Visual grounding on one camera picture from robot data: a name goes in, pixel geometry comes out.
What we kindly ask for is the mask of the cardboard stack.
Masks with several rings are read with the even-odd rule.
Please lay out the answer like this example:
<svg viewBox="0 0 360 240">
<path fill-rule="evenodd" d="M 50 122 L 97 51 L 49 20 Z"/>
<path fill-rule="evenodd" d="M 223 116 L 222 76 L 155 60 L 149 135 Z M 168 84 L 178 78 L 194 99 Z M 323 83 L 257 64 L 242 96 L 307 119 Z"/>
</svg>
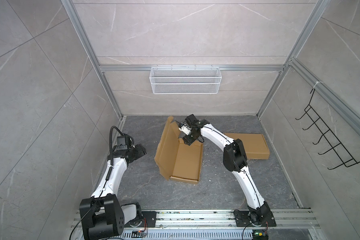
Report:
<svg viewBox="0 0 360 240">
<path fill-rule="evenodd" d="M 203 144 L 196 141 L 190 146 L 181 134 L 174 117 L 167 118 L 155 155 L 160 174 L 167 180 L 196 185 L 200 181 L 203 162 Z"/>
</svg>

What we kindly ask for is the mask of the brown cardboard box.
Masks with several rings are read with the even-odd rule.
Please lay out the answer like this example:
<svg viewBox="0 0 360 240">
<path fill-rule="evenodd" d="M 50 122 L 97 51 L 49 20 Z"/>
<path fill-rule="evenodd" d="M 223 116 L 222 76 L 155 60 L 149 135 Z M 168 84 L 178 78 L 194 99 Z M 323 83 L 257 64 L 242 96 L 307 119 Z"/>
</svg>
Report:
<svg viewBox="0 0 360 240">
<path fill-rule="evenodd" d="M 270 157 L 270 150 L 263 134 L 239 134 L 225 133 L 233 139 L 240 139 L 243 142 L 247 158 L 250 160 L 267 160 Z"/>
</svg>

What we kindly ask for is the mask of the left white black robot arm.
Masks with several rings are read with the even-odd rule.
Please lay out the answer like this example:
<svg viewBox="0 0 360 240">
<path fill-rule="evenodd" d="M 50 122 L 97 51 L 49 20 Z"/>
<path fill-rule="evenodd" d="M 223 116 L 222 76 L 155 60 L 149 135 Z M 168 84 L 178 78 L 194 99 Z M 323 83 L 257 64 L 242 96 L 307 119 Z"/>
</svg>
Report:
<svg viewBox="0 0 360 240">
<path fill-rule="evenodd" d="M 117 198 L 128 165 L 145 154 L 145 148 L 141 144 L 134 145 L 129 135 L 117 137 L 117 144 L 110 148 L 107 170 L 97 189 L 79 206 L 85 240 L 120 236 L 125 225 L 137 227 L 145 221 L 138 203 L 122 206 Z"/>
</svg>

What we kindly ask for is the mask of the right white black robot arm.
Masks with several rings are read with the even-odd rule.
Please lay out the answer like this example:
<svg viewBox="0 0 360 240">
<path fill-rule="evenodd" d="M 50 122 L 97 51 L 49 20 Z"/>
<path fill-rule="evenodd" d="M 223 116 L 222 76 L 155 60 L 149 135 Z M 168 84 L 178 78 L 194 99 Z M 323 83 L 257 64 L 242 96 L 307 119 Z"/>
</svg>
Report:
<svg viewBox="0 0 360 240">
<path fill-rule="evenodd" d="M 223 151 L 223 165 L 235 176 L 245 195 L 249 209 L 246 219 L 257 227 L 274 226 L 274 215 L 251 177 L 242 140 L 226 136 L 207 120 L 199 121 L 194 115 L 178 123 L 178 128 L 185 134 L 183 140 L 186 145 L 192 145 L 199 138 L 207 138 Z"/>
</svg>

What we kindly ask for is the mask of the left small circuit board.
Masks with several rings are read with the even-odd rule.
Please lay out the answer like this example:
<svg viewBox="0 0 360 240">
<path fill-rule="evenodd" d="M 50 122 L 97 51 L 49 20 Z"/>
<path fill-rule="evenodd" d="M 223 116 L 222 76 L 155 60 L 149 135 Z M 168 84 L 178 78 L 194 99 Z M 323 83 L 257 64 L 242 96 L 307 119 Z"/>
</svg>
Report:
<svg viewBox="0 0 360 240">
<path fill-rule="evenodd" d="M 131 237 L 132 238 L 145 238 L 147 235 L 148 234 L 146 231 L 139 230 L 139 231 L 132 231 Z"/>
</svg>

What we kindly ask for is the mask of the small circuit board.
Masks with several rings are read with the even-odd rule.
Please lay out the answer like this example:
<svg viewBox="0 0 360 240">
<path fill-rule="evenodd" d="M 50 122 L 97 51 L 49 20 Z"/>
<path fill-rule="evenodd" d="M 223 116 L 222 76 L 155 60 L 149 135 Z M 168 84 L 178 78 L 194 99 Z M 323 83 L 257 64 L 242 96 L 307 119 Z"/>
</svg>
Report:
<svg viewBox="0 0 360 240">
<path fill-rule="evenodd" d="M 253 231 L 253 240 L 268 240 L 269 236 L 266 231 L 263 230 L 254 230 Z"/>
<path fill-rule="evenodd" d="M 146 231 L 139 230 L 139 231 L 132 231 L 131 237 L 132 238 L 145 238 L 147 235 L 148 234 Z"/>
</svg>

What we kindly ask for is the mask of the right small circuit board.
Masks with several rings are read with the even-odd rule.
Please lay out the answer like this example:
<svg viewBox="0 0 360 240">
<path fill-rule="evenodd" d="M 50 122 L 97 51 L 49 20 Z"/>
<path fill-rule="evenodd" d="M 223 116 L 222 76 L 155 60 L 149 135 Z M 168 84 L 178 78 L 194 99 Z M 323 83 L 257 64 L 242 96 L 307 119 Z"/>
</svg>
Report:
<svg viewBox="0 0 360 240">
<path fill-rule="evenodd" d="M 254 230 L 253 231 L 253 240 L 268 240 L 269 236 L 266 231 L 263 230 Z"/>
</svg>

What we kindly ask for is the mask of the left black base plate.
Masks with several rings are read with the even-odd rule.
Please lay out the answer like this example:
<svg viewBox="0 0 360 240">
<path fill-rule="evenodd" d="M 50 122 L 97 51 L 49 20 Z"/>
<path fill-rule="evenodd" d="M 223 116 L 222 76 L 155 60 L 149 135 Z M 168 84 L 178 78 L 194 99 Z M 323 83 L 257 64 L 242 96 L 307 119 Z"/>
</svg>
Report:
<svg viewBox="0 0 360 240">
<path fill-rule="evenodd" d="M 125 224 L 128 228 L 154 228 L 157 221 L 157 212 L 155 211 L 143 211 L 140 216 L 137 216 L 136 220 L 129 221 Z"/>
</svg>

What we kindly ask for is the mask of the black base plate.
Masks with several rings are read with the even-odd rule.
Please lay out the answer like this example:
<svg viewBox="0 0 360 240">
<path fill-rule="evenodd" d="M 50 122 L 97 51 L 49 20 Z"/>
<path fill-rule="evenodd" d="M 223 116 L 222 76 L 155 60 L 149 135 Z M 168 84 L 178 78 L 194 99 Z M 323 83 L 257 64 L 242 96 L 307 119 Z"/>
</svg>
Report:
<svg viewBox="0 0 360 240">
<path fill-rule="evenodd" d="M 143 211 L 140 216 L 137 216 L 136 220 L 129 221 L 125 224 L 128 228 L 154 228 L 157 221 L 157 212 L 155 211 Z"/>
<path fill-rule="evenodd" d="M 265 215 L 257 215 L 255 212 L 234 210 L 234 219 L 237 227 L 247 225 L 254 227 L 276 227 L 277 223 L 272 212 Z"/>
</svg>

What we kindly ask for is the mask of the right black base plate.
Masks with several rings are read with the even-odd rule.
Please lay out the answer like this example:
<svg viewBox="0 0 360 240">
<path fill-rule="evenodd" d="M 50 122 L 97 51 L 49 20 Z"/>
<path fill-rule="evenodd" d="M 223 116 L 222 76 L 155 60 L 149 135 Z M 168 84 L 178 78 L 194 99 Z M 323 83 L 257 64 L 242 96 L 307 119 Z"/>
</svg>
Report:
<svg viewBox="0 0 360 240">
<path fill-rule="evenodd" d="M 277 223 L 272 212 L 265 215 L 257 215 L 255 212 L 234 210 L 234 219 L 237 227 L 247 225 L 254 227 L 276 227 Z"/>
</svg>

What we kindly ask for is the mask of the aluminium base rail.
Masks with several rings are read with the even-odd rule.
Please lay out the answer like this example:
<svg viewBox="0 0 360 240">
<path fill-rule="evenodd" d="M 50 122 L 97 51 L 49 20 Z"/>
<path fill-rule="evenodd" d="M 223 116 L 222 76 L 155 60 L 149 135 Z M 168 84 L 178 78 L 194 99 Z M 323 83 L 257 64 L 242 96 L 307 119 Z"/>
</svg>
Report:
<svg viewBox="0 0 360 240">
<path fill-rule="evenodd" d="M 273 216 L 261 224 L 250 225 L 249 212 L 231 209 L 145 210 L 143 216 L 151 230 L 158 229 L 319 229 L 310 209 L 273 209 Z"/>
</svg>

